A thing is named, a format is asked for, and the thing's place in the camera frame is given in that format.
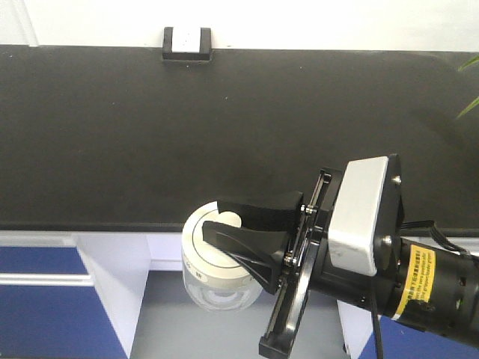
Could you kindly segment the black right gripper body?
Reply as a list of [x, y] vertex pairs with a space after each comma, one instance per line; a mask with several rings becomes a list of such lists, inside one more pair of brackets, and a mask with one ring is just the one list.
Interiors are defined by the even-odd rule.
[[368, 310], [376, 354], [383, 355], [379, 315], [394, 287], [402, 220], [397, 154], [354, 160], [345, 171], [321, 170], [285, 254], [260, 355], [291, 353], [312, 290]]

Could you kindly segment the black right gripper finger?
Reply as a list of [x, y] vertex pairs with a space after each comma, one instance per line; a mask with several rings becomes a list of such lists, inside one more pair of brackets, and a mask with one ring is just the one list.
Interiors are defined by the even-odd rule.
[[289, 191], [255, 197], [220, 197], [217, 207], [220, 213], [236, 213], [242, 227], [255, 231], [293, 232], [299, 222], [304, 194]]
[[289, 233], [255, 231], [215, 221], [205, 221], [202, 233], [206, 243], [238, 262], [266, 292], [276, 294]]

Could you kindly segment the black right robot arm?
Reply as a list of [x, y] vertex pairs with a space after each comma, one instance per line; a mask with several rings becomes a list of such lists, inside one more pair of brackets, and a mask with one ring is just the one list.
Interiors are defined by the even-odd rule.
[[262, 356], [290, 356], [313, 290], [370, 313], [378, 358], [381, 316], [478, 345], [478, 257], [433, 221], [404, 221], [397, 155], [322, 169], [308, 202], [293, 191], [217, 207], [241, 225], [206, 221], [204, 240], [277, 295]]

